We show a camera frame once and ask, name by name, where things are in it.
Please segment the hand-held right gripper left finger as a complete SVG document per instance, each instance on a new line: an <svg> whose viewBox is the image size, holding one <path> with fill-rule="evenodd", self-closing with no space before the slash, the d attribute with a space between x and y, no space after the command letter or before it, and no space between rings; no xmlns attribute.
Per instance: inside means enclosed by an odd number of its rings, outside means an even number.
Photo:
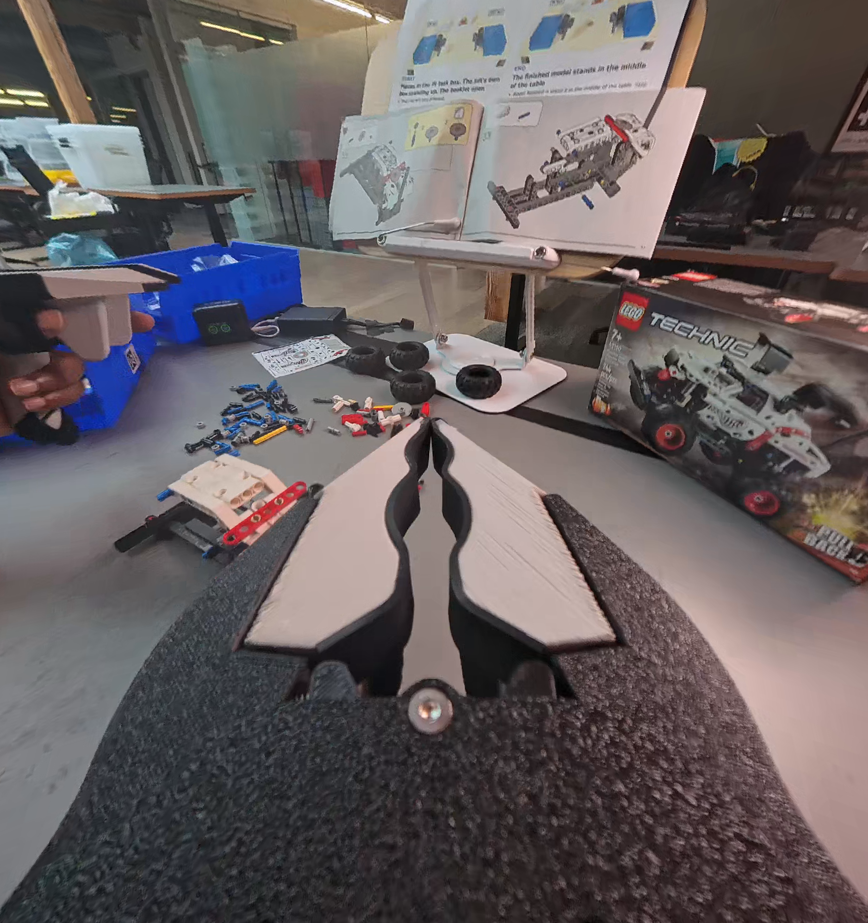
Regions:
<svg viewBox="0 0 868 923"><path fill-rule="evenodd" d="M421 418L325 486L256 604L243 649L347 666L371 695L396 695L413 629L405 536L430 458Z"/></svg>

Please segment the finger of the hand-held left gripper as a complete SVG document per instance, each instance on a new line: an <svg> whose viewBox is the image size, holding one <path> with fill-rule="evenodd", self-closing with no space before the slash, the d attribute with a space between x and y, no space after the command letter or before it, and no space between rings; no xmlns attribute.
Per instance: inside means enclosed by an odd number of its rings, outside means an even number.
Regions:
<svg viewBox="0 0 868 923"><path fill-rule="evenodd" d="M42 270L41 279L56 300L160 292L181 282L173 273L132 263Z"/></svg>

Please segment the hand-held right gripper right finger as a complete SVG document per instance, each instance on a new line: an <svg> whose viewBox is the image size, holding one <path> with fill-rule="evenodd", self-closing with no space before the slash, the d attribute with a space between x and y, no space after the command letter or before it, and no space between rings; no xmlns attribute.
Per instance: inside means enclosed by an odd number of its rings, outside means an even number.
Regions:
<svg viewBox="0 0 868 923"><path fill-rule="evenodd" d="M618 635L546 493L442 420L431 454L454 537L449 624L465 692L500 695L535 663L537 694L557 694L559 656L616 645Z"/></svg>

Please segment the white black toy truck chassis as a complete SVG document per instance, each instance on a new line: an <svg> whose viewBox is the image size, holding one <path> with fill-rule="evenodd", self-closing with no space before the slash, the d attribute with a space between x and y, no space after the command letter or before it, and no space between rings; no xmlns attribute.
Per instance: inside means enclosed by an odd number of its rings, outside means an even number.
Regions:
<svg viewBox="0 0 868 923"><path fill-rule="evenodd" d="M317 487L286 484L269 468L222 455L174 480L156 496L160 509L117 538L127 554L151 544L179 540L203 560L231 561L252 547Z"/></svg>

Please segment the grey desk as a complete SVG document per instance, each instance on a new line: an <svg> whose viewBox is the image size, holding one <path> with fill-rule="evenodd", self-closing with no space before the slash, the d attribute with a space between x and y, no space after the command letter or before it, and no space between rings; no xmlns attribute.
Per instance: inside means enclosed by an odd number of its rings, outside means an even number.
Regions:
<svg viewBox="0 0 868 923"><path fill-rule="evenodd" d="M151 649L220 568L113 543L195 463L254 346L161 347L116 427L0 451L0 908L68 811ZM444 400L437 414L639 563L705 635L799 809L868 900L868 583L854 586L664 465Z"/></svg>

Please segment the printed task sheet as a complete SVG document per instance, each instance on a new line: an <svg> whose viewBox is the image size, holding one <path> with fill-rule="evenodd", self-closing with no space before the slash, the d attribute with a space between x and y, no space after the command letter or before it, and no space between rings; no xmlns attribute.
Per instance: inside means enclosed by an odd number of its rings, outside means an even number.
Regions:
<svg viewBox="0 0 868 923"><path fill-rule="evenodd" d="M407 2L390 111L659 90L689 1Z"/></svg>

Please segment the person's left hand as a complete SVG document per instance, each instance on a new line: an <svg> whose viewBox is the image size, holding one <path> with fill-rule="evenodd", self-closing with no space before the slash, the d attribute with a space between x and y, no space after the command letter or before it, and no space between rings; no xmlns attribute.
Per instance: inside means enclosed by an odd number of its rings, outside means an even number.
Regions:
<svg viewBox="0 0 868 923"><path fill-rule="evenodd" d="M10 394L23 402L29 412L65 408L78 401L84 392L84 363L71 352L53 351L48 363L36 371L10 377L0 373L0 438L12 432L2 397Z"/></svg>

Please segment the blue plastic bag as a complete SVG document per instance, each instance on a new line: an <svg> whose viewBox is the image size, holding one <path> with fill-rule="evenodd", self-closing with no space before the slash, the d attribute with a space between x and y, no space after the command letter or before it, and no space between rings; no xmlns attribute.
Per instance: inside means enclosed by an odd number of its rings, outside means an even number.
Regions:
<svg viewBox="0 0 868 923"><path fill-rule="evenodd" d="M103 266L118 260L103 237L94 233L63 233L46 242L48 263L56 269Z"/></svg>

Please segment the white plastic bag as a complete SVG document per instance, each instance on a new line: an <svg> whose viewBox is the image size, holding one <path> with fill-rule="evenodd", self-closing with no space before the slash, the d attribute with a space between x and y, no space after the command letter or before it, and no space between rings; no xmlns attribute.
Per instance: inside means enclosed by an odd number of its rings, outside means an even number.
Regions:
<svg viewBox="0 0 868 923"><path fill-rule="evenodd" d="M93 217L117 211L108 197L95 191L71 187L62 181L56 182L48 191L47 202L53 220Z"/></svg>

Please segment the blue plastic bin with tag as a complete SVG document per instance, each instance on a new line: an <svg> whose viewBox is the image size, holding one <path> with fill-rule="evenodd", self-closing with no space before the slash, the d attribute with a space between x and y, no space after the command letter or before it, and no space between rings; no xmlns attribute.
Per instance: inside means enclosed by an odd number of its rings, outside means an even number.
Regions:
<svg viewBox="0 0 868 923"><path fill-rule="evenodd" d="M84 363L86 390L67 408L79 434L117 423L155 350L153 331L136 332L128 345L113 346L103 361Z"/></svg>

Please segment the wooden background table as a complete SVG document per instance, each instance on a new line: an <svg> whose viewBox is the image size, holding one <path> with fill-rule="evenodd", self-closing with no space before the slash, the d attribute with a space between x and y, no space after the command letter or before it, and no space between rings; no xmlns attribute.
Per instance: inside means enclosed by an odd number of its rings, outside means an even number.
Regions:
<svg viewBox="0 0 868 923"><path fill-rule="evenodd" d="M204 212L210 237L226 247L228 239L217 206L253 195L253 187L164 185L115 190L97 188L115 210L84 217L52 218L48 214L48 193L28 185L0 183L0 196L14 196L25 202L31 223L46 238L61 234L99 234L108 240L120 258L155 253L169 248L169 215L181 205L193 205Z"/></svg>

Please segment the stack of clear storage boxes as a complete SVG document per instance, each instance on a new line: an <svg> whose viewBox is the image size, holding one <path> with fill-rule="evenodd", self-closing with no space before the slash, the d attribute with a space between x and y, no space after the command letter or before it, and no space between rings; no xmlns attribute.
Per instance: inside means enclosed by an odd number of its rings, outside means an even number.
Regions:
<svg viewBox="0 0 868 923"><path fill-rule="evenodd" d="M68 171L89 189L151 185L140 130L131 125L60 124L57 119L0 119L0 163L6 176L20 178L7 149L23 148L52 179Z"/></svg>

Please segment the black power bank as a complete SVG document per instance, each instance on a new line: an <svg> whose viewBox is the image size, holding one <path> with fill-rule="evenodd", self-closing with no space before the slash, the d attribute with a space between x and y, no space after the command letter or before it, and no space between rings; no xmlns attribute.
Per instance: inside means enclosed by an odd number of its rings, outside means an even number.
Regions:
<svg viewBox="0 0 868 923"><path fill-rule="evenodd" d="M252 324L240 300L208 302L194 306L190 312L198 341L205 347L251 341Z"/></svg>

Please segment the pile of red white parts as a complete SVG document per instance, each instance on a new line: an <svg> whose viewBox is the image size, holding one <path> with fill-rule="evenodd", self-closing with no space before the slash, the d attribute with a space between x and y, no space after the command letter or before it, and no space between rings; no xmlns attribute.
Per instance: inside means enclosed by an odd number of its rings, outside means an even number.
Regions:
<svg viewBox="0 0 868 923"><path fill-rule="evenodd" d="M328 408L339 417L338 427L329 426L328 431L337 433L346 430L352 437L395 437L400 435L409 424L430 415L430 400L415 405L411 419L402 419L392 415L395 403L379 403L372 397L363 401L346 399L339 395L332 397L315 397L312 402Z"/></svg>

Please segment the white book stand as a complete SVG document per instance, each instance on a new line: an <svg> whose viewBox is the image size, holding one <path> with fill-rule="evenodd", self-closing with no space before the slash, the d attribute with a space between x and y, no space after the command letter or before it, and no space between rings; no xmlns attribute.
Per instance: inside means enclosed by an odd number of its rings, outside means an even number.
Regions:
<svg viewBox="0 0 868 923"><path fill-rule="evenodd" d="M411 260L416 269L432 334L426 344L426 370L433 375L438 391L449 398L486 413L509 412L567 376L559 365L535 357L535 282L560 263L558 252L534 239L470 241L443 235L417 235L403 231L385 233L378 243L389 255ZM515 271L523 276L522 307L525 344L519 351L474 336L449 332L441 323L430 278L430 267L444 264L454 268L484 271ZM497 393L486 398L465 395L457 376L467 366L481 364L488 373L501 377Z"/></svg>

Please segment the pile of blue black pins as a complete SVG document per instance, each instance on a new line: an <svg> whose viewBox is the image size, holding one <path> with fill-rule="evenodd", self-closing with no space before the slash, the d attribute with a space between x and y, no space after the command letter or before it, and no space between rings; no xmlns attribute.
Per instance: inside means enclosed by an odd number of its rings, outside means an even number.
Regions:
<svg viewBox="0 0 868 923"><path fill-rule="evenodd" d="M239 458L246 449L262 447L280 436L303 437L313 430L314 420L301 415L275 378L266 386L243 383L230 390L234 398L212 420L197 422L195 435L183 446L187 456L209 453L216 458ZM289 425L287 432L261 445L250 444L253 438L282 424Z"/></svg>

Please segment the white sticker sheet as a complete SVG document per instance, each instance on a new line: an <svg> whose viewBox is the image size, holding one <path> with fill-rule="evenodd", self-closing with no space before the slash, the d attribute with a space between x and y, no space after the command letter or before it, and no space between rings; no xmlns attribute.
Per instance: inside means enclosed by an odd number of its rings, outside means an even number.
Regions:
<svg viewBox="0 0 868 923"><path fill-rule="evenodd" d="M282 378L332 363L347 355L350 346L333 334L263 349L253 353L254 359L272 378Z"/></svg>

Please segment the black adapter box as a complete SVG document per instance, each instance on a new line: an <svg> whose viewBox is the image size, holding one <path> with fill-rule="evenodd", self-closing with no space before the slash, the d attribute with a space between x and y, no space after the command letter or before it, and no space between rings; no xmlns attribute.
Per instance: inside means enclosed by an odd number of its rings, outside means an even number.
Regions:
<svg viewBox="0 0 868 923"><path fill-rule="evenodd" d="M344 329L348 315L344 307L295 305L288 307L275 320L280 336L306 339Z"/></svg>

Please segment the printed toy truck box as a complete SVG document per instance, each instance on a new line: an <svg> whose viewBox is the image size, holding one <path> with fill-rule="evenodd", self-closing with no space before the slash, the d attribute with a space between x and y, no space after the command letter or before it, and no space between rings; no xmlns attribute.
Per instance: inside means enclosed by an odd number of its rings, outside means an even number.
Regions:
<svg viewBox="0 0 868 923"><path fill-rule="evenodd" d="M867 308L691 272L626 281L589 407L868 580Z"/></svg>

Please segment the open instruction booklet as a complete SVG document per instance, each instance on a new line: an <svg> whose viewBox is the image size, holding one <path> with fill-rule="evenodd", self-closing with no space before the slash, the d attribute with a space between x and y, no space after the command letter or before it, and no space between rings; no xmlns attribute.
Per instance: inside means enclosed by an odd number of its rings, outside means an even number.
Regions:
<svg viewBox="0 0 868 923"><path fill-rule="evenodd" d="M701 87L349 116L336 240L433 237L653 256L704 105Z"/></svg>

